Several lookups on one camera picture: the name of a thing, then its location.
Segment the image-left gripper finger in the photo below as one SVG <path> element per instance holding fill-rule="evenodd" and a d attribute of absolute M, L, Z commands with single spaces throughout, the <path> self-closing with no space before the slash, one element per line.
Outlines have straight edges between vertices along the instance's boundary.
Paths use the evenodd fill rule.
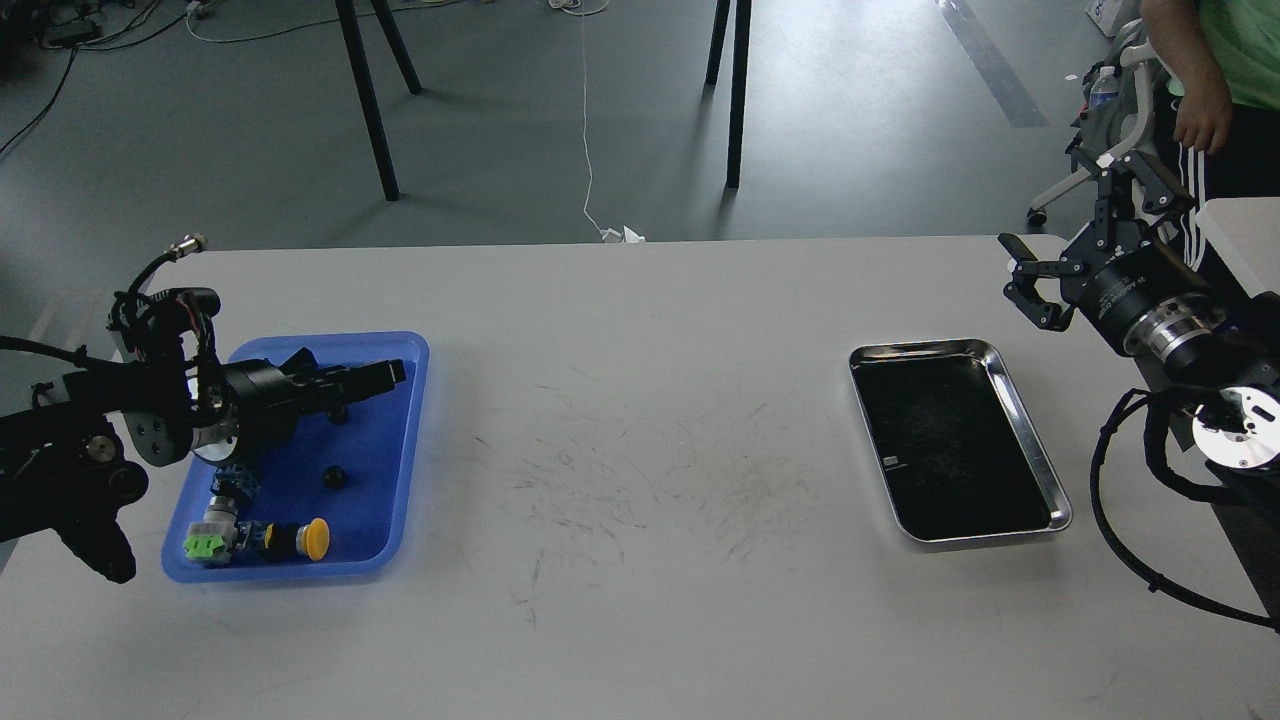
<path fill-rule="evenodd" d="M 401 359 L 378 360 L 358 366 L 316 366 L 303 372 L 307 387 L 330 393 L 387 393 L 407 380 Z"/>
<path fill-rule="evenodd" d="M 323 386 L 317 396 L 317 410 L 330 413 L 389 393 L 396 386 Z"/>

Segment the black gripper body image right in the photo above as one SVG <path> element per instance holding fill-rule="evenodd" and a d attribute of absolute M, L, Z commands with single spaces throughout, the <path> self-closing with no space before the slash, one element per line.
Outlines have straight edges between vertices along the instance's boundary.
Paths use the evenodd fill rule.
<path fill-rule="evenodd" d="M 1060 261 L 1060 329 L 1080 315 L 1120 356 L 1172 357 L 1216 329 L 1216 292 L 1146 222 L 1088 225 Z"/>

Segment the image-right gripper finger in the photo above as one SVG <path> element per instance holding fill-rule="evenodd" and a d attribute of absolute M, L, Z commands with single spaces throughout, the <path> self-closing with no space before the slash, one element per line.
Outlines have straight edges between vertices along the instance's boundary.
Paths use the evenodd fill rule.
<path fill-rule="evenodd" d="M 1037 284 L 1041 279 L 1078 275 L 1082 265 L 1069 259 L 1038 259 L 1019 234 L 1000 233 L 998 242 L 1012 264 L 1004 296 L 1038 329 L 1065 332 L 1070 327 L 1074 306 L 1050 302 L 1039 293 Z"/>
<path fill-rule="evenodd" d="M 1114 159 L 1071 149 L 1070 158 L 1096 182 L 1089 246 L 1139 246 L 1160 238 L 1160 228 L 1188 214 L 1194 197 L 1149 152 L 1130 150 Z"/>

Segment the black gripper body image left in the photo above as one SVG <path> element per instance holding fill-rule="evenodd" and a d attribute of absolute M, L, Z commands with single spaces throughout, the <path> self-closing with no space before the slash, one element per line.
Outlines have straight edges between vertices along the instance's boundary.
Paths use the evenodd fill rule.
<path fill-rule="evenodd" d="M 219 386 L 196 386 L 197 409 L 210 411 L 195 427 L 192 451 L 205 462 L 250 462 L 283 446 L 314 411 L 314 363 L 233 363 Z"/>

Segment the person's hand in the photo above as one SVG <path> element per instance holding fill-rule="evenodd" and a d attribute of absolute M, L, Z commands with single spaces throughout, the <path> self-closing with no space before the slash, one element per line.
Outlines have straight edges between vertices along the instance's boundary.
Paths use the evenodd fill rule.
<path fill-rule="evenodd" d="M 1176 111 L 1172 141 L 1184 149 L 1216 154 L 1228 142 L 1233 123 L 1229 95 L 1187 91 Z"/>

